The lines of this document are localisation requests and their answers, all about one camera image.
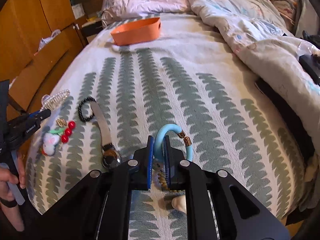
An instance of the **clear hair clip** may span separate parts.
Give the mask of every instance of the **clear hair clip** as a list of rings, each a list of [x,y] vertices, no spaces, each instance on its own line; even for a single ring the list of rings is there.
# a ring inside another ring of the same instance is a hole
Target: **clear hair clip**
[[[41,99],[42,107],[40,109],[40,112],[44,109],[50,109],[51,111],[53,111],[54,109],[59,107],[69,95],[70,91],[68,89],[60,91],[53,96],[44,95]]]

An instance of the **light blue bracelet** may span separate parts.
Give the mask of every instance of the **light blue bracelet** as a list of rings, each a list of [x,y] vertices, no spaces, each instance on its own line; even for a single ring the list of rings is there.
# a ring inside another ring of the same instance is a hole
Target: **light blue bracelet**
[[[158,132],[154,144],[154,157],[157,161],[163,163],[164,162],[164,156],[162,152],[162,145],[163,145],[163,140],[164,136],[168,131],[173,131],[175,132],[181,139],[184,139],[184,143],[186,145],[186,151],[187,151],[187,160],[192,161],[192,155],[193,155],[193,149],[191,145],[191,140],[189,137],[186,137],[186,134],[182,130],[182,128],[176,124],[166,124],[164,125]]]

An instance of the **orange box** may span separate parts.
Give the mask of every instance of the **orange box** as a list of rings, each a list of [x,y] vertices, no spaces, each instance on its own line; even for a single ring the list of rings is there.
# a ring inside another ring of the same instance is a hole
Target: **orange box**
[[[111,35],[118,46],[153,41],[160,35],[160,17],[120,25]]]

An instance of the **watch face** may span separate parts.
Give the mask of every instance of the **watch face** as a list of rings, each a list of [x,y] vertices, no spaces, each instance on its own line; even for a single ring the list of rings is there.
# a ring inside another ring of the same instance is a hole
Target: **watch face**
[[[121,156],[115,149],[108,149],[102,154],[102,165],[111,171],[121,164]]]

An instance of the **cabinet door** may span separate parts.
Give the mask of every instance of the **cabinet door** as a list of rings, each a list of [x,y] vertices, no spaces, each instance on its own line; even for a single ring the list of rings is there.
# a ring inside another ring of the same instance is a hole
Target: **cabinet door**
[[[75,20],[69,0],[40,0],[51,31],[63,30]]]
[[[7,0],[0,11],[0,80],[12,81],[32,59],[13,10],[12,0]]]
[[[69,44],[68,51],[56,62],[50,72],[46,75],[45,80],[34,95],[29,107],[28,113],[37,111],[41,107],[41,98],[45,94],[50,94],[62,75],[68,69],[75,57],[81,52],[83,46],[73,26],[63,30],[60,35],[65,35],[65,44]]]
[[[12,0],[13,14],[31,54],[38,51],[41,38],[51,35],[40,0]]]
[[[47,75],[71,47],[69,38],[63,31],[34,55],[30,64],[21,71],[12,84],[9,95],[24,110],[28,109],[35,93],[46,82]]]

